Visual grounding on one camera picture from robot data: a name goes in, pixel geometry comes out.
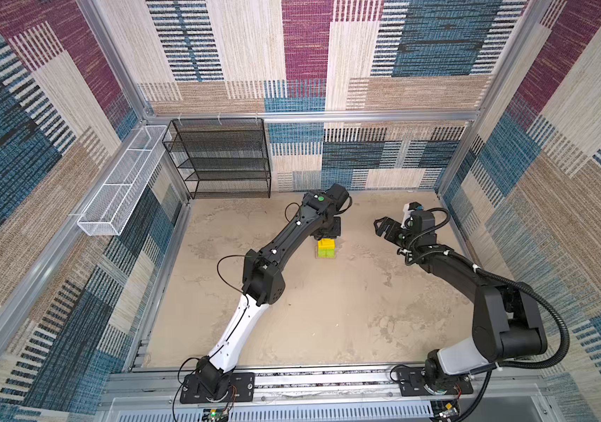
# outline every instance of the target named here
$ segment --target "patterned carpet wall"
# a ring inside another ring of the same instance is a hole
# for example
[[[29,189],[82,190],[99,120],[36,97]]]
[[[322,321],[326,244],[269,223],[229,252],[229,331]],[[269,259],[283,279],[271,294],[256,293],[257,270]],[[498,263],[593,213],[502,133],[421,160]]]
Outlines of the patterned carpet wall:
[[[109,374],[123,367],[180,209],[160,166],[121,236],[77,239],[0,358],[0,421],[93,419]]]
[[[135,122],[75,0],[0,0],[0,306]]]
[[[268,123],[272,191],[434,188],[466,124]]]
[[[506,85],[443,198],[487,269],[565,317],[544,375],[569,421],[601,421],[601,0],[555,0]]]
[[[476,109],[527,0],[99,0],[157,115]]]

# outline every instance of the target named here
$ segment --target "white wire basket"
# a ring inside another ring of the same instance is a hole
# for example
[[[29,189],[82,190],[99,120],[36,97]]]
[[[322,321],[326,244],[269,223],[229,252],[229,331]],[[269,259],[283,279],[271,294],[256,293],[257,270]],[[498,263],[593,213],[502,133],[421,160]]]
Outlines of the white wire basket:
[[[119,236],[162,158],[167,126],[144,126],[77,220],[87,236]]]

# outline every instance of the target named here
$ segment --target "black wire rack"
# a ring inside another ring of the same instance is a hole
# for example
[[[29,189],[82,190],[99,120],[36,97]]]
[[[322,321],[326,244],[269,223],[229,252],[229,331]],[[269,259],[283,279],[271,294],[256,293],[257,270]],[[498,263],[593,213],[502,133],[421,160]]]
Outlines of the black wire rack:
[[[164,142],[191,198],[270,198],[262,119],[175,119]]]

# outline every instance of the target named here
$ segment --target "beige floor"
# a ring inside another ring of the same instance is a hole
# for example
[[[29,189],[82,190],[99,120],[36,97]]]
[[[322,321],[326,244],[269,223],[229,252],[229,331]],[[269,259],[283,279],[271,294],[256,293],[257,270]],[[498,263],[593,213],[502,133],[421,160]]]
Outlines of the beige floor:
[[[405,266],[396,247],[373,230],[374,219],[400,219],[406,202],[439,206],[436,196],[406,191],[353,196],[354,205],[342,216],[337,259],[315,258],[312,238],[296,250],[283,273],[286,291],[261,317],[240,365],[417,361],[471,334],[469,300],[420,267]],[[286,224],[284,207],[301,198],[273,193],[270,199],[195,202],[144,366],[177,367],[212,348],[239,300],[218,278],[216,262],[263,247]],[[439,242],[459,249],[448,225]],[[220,265],[235,286],[242,282],[242,262],[229,258]]]

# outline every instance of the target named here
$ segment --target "wire mesh basket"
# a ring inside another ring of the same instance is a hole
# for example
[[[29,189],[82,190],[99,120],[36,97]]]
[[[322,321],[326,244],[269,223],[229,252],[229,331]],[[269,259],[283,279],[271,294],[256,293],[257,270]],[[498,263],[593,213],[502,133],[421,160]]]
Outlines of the wire mesh basket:
[[[162,158],[163,142],[170,142],[167,126],[145,126],[138,131],[77,225],[88,236],[119,236]]]
[[[192,198],[270,198],[261,119],[177,119],[163,142]]]

